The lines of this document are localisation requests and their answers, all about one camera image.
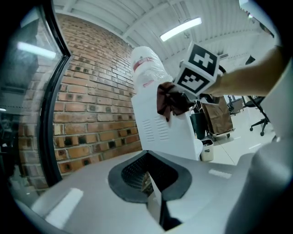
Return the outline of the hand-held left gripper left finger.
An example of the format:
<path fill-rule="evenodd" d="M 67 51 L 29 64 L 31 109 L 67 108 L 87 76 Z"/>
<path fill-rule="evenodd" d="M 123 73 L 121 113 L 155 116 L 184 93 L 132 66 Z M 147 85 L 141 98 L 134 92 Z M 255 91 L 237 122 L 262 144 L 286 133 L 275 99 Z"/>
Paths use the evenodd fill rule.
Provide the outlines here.
<path fill-rule="evenodd" d="M 108 174 L 139 152 L 89 164 L 49 188 L 31 209 L 70 234 L 161 234 L 144 203 L 122 200 L 110 188 Z"/>

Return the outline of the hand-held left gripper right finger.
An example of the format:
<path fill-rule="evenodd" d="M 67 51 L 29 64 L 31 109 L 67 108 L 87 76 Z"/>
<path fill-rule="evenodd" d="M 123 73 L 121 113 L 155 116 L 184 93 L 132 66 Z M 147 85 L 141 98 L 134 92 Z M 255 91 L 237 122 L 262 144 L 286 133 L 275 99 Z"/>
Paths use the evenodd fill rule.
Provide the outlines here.
<path fill-rule="evenodd" d="M 249 156 L 236 165 L 189 160 L 148 151 L 148 169 L 161 189 L 160 222 L 148 234 L 226 234 L 244 187 Z"/>

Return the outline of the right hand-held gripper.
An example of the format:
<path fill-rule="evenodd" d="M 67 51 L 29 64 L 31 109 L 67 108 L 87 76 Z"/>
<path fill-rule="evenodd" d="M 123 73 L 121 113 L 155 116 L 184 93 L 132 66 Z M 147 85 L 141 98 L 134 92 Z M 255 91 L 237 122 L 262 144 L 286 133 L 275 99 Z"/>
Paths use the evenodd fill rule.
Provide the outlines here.
<path fill-rule="evenodd" d="M 219 56 L 191 42 L 174 83 L 177 87 L 199 97 L 216 82 Z"/>

